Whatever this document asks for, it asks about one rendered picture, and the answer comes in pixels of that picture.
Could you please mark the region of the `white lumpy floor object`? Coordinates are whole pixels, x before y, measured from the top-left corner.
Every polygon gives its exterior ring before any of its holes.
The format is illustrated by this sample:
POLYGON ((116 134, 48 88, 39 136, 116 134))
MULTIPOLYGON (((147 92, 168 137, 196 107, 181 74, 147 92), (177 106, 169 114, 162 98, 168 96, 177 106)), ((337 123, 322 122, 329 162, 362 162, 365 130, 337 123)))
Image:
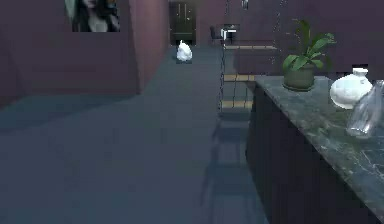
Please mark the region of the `white lumpy floor object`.
POLYGON ((183 40, 180 41, 177 49, 176 57, 180 61, 190 61, 193 57, 192 50, 183 40))

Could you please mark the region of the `framed portrait wall picture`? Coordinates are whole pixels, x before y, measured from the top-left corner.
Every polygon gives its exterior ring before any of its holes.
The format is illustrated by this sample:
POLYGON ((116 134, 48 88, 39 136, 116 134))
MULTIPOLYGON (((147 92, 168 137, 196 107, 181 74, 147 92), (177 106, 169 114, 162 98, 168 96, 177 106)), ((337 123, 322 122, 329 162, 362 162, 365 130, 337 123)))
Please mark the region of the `framed portrait wall picture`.
POLYGON ((73 32, 119 32, 116 0, 64 0, 73 32))

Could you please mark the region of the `dark chair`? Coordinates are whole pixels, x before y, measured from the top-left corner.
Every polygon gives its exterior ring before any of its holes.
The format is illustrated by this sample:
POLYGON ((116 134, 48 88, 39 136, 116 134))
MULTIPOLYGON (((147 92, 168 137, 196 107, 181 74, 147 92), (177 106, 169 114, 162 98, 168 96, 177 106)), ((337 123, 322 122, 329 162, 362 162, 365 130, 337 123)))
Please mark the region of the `dark chair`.
POLYGON ((214 45, 216 42, 222 43, 223 41, 222 37, 216 34, 216 30, 214 26, 210 27, 210 36, 211 36, 212 45, 214 45))

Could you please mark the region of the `green potted house plant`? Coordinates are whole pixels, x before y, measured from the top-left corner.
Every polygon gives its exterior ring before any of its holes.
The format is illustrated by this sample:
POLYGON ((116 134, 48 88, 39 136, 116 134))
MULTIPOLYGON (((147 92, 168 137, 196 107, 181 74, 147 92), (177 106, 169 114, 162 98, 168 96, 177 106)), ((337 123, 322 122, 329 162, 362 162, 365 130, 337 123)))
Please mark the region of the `green potted house plant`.
POLYGON ((332 33, 312 35, 310 24, 303 19, 295 19, 298 27, 295 35, 301 45, 297 54, 289 54, 282 63, 283 87, 292 91, 306 92, 314 86, 314 69, 330 69, 330 57, 323 52, 328 45, 336 44, 332 33))

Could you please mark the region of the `dark marble top counter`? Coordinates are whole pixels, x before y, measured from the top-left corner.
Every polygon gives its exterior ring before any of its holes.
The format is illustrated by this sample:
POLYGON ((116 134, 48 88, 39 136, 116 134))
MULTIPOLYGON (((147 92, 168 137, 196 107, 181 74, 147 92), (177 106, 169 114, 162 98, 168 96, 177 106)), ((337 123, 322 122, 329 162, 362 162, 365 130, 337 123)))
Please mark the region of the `dark marble top counter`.
POLYGON ((348 135, 330 84, 255 79, 245 155, 270 224, 384 224, 384 119, 368 139, 348 135))

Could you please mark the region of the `dark desk with white object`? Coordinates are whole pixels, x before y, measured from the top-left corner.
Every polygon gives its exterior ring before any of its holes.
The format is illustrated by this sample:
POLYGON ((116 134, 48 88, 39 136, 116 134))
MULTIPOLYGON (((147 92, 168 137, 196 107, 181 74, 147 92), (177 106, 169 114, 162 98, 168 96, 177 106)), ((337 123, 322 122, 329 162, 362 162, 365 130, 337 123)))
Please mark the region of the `dark desk with white object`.
POLYGON ((225 24, 220 29, 220 35, 225 44, 232 45, 236 39, 236 35, 240 29, 239 24, 225 24))

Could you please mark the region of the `white round vase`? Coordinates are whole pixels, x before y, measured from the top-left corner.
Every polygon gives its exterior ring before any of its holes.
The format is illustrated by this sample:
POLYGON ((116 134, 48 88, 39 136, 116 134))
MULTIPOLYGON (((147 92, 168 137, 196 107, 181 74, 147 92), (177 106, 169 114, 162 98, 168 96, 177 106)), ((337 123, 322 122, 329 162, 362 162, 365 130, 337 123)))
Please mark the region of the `white round vase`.
POLYGON ((367 68, 358 67, 353 68, 351 74, 337 79, 330 88, 333 103, 343 109, 352 109, 372 88, 367 73, 367 68))

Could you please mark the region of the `clear glass bottle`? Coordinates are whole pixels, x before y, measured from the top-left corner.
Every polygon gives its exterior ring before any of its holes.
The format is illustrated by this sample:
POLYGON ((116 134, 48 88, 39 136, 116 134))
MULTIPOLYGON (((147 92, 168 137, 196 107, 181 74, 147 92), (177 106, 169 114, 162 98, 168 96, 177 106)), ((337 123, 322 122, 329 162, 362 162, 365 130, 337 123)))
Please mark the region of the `clear glass bottle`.
POLYGON ((384 80, 377 80, 371 90, 355 104, 346 132, 356 138, 370 138, 381 121, 383 111, 384 80))

